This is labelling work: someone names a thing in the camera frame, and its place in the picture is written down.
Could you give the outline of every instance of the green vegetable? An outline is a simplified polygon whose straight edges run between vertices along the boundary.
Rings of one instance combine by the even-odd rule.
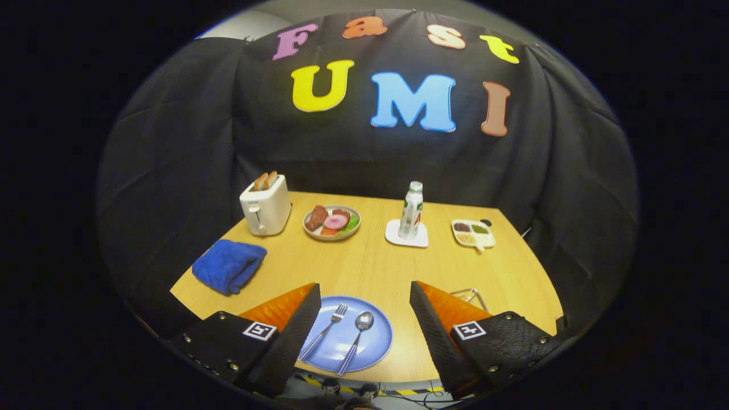
[[[471,227],[473,228],[473,231],[476,232],[476,233],[488,233],[488,231],[485,228],[481,227],[481,226],[471,225]]]
[[[359,224],[359,217],[357,215],[353,214],[349,217],[349,223],[347,224],[347,226],[345,226],[344,229],[342,229],[340,232],[341,233],[349,232],[352,229],[354,229],[358,224]]]

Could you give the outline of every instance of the yellow black tape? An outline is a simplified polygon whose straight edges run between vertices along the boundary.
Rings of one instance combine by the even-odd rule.
[[[294,375],[295,379],[301,380],[302,382],[307,382],[309,384],[313,384],[314,386],[320,387],[321,382],[317,379],[311,379],[309,377],[304,377],[299,374]],[[355,391],[352,390],[350,387],[342,386],[340,388],[340,391],[347,392],[347,393],[354,393]],[[430,392],[441,392],[443,391],[442,387],[434,387],[432,389],[413,389],[413,390],[380,390],[379,395],[422,395],[425,393]]]

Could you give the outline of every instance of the spoon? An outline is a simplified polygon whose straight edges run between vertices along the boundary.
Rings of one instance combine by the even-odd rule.
[[[349,348],[349,351],[344,356],[344,360],[342,360],[342,363],[340,363],[339,367],[337,368],[336,374],[338,376],[342,376],[344,373],[347,372],[349,363],[352,362],[352,359],[354,359],[354,353],[356,353],[357,351],[357,344],[359,343],[359,337],[362,335],[362,331],[371,328],[374,322],[375,318],[374,316],[372,316],[372,312],[367,311],[360,313],[359,316],[357,316],[357,318],[354,320],[354,325],[357,326],[357,329],[359,329],[359,333],[357,334],[357,339],[354,339],[352,347]]]

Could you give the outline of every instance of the coaster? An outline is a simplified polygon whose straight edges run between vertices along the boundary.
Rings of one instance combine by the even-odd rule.
[[[423,223],[418,226],[418,233],[413,239],[403,239],[397,234],[400,230],[400,220],[391,220],[385,227],[385,238],[391,243],[396,245],[403,245],[406,247],[428,247],[428,228]]]

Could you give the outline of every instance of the steak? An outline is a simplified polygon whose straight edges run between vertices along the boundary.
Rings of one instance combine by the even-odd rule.
[[[304,226],[310,232],[314,232],[318,227],[321,226],[321,224],[324,223],[324,220],[327,219],[327,217],[329,217],[329,212],[327,212],[327,210],[323,206],[317,205],[311,212],[311,218],[309,218],[309,221],[307,221]]]

